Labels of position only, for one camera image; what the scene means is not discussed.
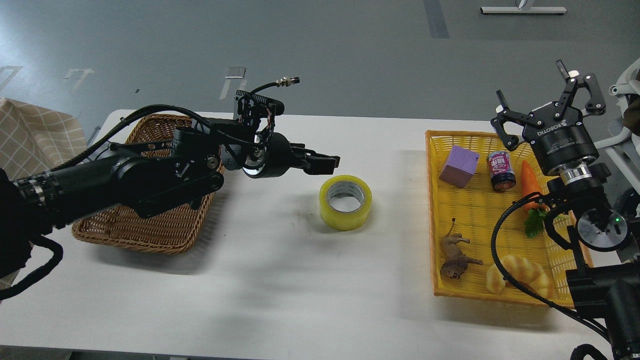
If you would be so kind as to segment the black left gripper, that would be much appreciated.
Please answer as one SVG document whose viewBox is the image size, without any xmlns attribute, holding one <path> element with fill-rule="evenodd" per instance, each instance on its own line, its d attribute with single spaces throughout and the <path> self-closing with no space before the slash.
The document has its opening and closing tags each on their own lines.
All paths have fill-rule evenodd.
<svg viewBox="0 0 640 360">
<path fill-rule="evenodd" d="M 341 157 L 323 153 L 307 153 L 302 159 L 294 152 L 286 137 L 275 132 L 267 142 L 263 155 L 256 164 L 242 167 L 242 171 L 252 179 L 266 179 L 283 176 L 290 168 L 301 169 L 313 176 L 330 175 L 339 167 Z"/>
</svg>

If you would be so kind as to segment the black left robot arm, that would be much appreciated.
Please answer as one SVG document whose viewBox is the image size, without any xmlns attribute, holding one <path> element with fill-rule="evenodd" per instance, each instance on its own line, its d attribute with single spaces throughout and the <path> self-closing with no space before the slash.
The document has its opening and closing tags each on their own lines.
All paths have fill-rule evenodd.
<svg viewBox="0 0 640 360">
<path fill-rule="evenodd" d="M 261 95 L 269 88 L 299 84 L 282 77 L 250 91 L 238 89 L 233 118 L 204 117 L 176 105 L 153 104 L 123 117 L 87 150 L 50 170 L 12 180 L 1 171 L 1 275 L 24 268 L 34 246 L 51 258 L 25 278 L 1 290 L 1 299 L 18 296 L 61 262 L 64 249 L 48 238 L 54 229 L 104 210 L 125 206 L 141 218 L 153 218 L 219 191 L 219 170 L 242 170 L 254 179 L 283 176 L 291 168 L 309 175 L 333 174 L 340 157 L 293 143 L 275 131 L 283 102 Z M 187 117 L 187 124 L 167 140 L 138 143 L 112 141 L 135 121 L 161 112 Z"/>
</svg>

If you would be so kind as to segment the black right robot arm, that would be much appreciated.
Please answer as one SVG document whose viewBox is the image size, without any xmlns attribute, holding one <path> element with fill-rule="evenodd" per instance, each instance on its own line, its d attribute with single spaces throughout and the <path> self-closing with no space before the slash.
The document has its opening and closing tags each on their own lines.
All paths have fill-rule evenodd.
<svg viewBox="0 0 640 360">
<path fill-rule="evenodd" d="M 640 342 L 639 261 L 592 268 L 582 246 L 597 252 L 628 248 L 639 239 L 639 219 L 627 219 L 615 211 L 603 188 L 610 171 L 599 157 L 583 124 L 585 117 L 605 114 L 606 105 L 593 73 L 568 71 L 562 60 L 556 65 L 565 82 L 558 100 L 528 113 L 512 111 L 503 92 L 491 125 L 506 150 L 528 144 L 548 182 L 549 192 L 532 192 L 512 203 L 496 222 L 490 238 L 494 264 L 503 279 L 524 294 L 590 328 L 610 344 L 615 360 L 637 360 Z M 505 220 L 528 203 L 541 201 L 550 207 L 544 218 L 546 234 L 564 250 L 572 251 L 575 269 L 566 271 L 573 309 L 533 292 L 502 264 L 497 249 Z"/>
</svg>

